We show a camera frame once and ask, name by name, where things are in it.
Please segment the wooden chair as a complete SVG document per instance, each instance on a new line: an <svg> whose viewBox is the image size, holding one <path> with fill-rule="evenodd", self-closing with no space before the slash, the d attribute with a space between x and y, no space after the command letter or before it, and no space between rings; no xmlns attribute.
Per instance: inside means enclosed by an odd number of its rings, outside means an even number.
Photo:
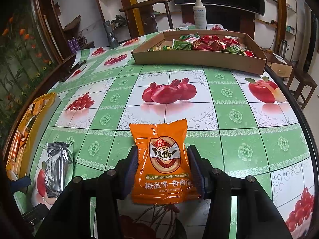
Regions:
<svg viewBox="0 0 319 239"><path fill-rule="evenodd" d="M121 8L119 11L125 13L131 38L158 31L156 15L153 8L155 4L164 4L169 28L173 29L174 25L169 9L169 2L171 1L172 0L147 0Z"/></svg>

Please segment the white spray bottle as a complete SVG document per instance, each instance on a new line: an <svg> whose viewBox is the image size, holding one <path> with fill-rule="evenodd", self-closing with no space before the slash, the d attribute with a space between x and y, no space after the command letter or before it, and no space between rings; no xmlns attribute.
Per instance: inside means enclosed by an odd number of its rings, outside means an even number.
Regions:
<svg viewBox="0 0 319 239"><path fill-rule="evenodd" d="M205 30L207 26L206 7L201 0L195 0L193 6L194 22L197 29Z"/></svg>

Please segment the grey flashlight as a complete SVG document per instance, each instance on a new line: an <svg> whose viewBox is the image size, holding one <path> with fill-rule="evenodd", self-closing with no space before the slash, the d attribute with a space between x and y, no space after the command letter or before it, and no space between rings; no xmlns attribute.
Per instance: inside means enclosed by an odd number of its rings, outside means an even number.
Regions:
<svg viewBox="0 0 319 239"><path fill-rule="evenodd" d="M103 22L103 25L104 25L104 29L105 29L106 34L107 34L110 49L114 49L114 48L119 47L118 40L113 32L110 21Z"/></svg>

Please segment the silver foil snack bag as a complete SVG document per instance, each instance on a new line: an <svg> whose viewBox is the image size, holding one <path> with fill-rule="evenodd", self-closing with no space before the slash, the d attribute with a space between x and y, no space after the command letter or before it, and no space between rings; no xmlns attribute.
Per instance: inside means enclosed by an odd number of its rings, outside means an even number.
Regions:
<svg viewBox="0 0 319 239"><path fill-rule="evenodd" d="M48 198L59 197L73 176L73 143L47 143L46 151L49 157L44 169L46 195Z"/></svg>

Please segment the wooden stool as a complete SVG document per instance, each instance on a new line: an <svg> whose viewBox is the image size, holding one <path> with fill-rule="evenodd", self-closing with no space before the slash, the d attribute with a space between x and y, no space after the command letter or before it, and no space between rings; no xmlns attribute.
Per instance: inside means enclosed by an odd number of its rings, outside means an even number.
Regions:
<svg viewBox="0 0 319 239"><path fill-rule="evenodd" d="M292 72L286 84L287 88L290 88L290 85L292 84L292 81L294 79L296 79L299 82L299 85L295 91L294 90L289 90L289 91L292 93L293 97L299 104L301 110L304 110L317 87L317 83L316 81L314 81L314 79L312 79L309 73L304 72L301 69L292 68ZM302 91L306 86L310 87L311 90L308 93L307 97L305 98L302 94Z"/></svg>

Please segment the green fruit tablecloth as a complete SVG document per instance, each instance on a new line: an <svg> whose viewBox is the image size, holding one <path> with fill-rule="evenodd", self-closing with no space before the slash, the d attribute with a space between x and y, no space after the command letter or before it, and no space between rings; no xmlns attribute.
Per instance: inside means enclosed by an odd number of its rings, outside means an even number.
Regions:
<svg viewBox="0 0 319 239"><path fill-rule="evenodd" d="M292 105L268 73L190 65L137 65L131 51L150 35L107 48L79 52L85 64L51 91L59 106L50 113L30 158L32 183L16 192L25 213L43 194L46 144L66 142L74 151L74 175L91 179L114 168L134 140L132 123L170 123L185 119L185 145L230 176L256 177L293 238L310 230L316 182L307 134Z"/></svg>

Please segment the orange seed snack bag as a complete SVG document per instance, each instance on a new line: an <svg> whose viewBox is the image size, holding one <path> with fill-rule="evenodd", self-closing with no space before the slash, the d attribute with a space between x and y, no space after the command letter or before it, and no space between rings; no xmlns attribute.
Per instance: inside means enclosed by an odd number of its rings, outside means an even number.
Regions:
<svg viewBox="0 0 319 239"><path fill-rule="evenodd" d="M131 192L133 203L167 205L201 196L192 180L185 137L187 120L161 124L130 124L138 149L138 168Z"/></svg>

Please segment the purple bottles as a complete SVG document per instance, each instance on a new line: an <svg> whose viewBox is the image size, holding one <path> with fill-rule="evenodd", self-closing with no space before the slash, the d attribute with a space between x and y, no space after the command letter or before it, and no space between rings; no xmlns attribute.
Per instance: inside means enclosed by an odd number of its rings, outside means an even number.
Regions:
<svg viewBox="0 0 319 239"><path fill-rule="evenodd" d="M71 49L72 54L76 53L77 51L80 51L81 49L76 37L72 37L71 39L69 39L68 45L69 45L69 48Z"/></svg>

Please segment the red candies in tray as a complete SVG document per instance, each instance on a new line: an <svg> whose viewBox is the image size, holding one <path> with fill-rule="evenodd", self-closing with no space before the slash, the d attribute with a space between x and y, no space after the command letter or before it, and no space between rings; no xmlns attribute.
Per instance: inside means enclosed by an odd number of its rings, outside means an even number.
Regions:
<svg viewBox="0 0 319 239"><path fill-rule="evenodd" d="M173 39L171 45L155 45L148 51L159 50L202 50L202 51L222 51L255 57L254 53L241 42L242 39L235 36L224 36L219 38L217 35L200 36L197 34L181 35L178 39Z"/></svg>

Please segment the black smartphone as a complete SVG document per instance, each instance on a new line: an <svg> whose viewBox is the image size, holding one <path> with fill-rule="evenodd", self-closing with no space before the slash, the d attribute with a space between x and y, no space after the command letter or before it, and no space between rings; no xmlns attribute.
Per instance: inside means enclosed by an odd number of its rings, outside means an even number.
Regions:
<svg viewBox="0 0 319 239"><path fill-rule="evenodd" d="M83 65L85 65L87 63L86 60L84 61L80 61L78 62L76 65L72 66L71 68L69 68L66 73L62 74L59 82L62 83L64 81L66 81L69 77L73 76L73 75L77 75L78 73L81 72L80 67L82 67Z"/></svg>

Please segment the brown cardboard tray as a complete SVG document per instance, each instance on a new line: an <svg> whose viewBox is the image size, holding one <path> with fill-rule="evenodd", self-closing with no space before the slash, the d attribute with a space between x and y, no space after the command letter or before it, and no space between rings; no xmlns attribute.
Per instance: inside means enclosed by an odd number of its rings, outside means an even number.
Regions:
<svg viewBox="0 0 319 239"><path fill-rule="evenodd" d="M219 38L232 36L239 38L254 55L246 56L230 52L206 50L155 50L155 46L171 46L182 35L199 34L200 36L216 35ZM267 58L261 48L246 33L221 30L181 30L159 33L131 52L136 64L184 64L212 66L248 73L262 74L266 68Z"/></svg>

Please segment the electric kettle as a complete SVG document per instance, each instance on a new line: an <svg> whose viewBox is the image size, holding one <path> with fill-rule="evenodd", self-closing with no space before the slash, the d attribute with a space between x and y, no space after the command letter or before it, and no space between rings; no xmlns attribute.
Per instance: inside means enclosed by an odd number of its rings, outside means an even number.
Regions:
<svg viewBox="0 0 319 239"><path fill-rule="evenodd" d="M289 46L288 42L286 40L282 39L281 42L280 42L278 55L284 59L285 56L286 56L286 52L289 49L290 49L290 46Z"/></svg>

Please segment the yellow tray box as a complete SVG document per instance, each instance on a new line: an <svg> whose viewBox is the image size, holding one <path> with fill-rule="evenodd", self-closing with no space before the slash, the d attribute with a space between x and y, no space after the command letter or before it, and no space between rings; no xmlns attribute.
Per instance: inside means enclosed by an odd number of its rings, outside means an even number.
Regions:
<svg viewBox="0 0 319 239"><path fill-rule="evenodd" d="M30 159L35 155L45 129L60 103L57 93L51 92L35 99L26 109L10 144L5 168L10 180L16 181L30 171Z"/></svg>

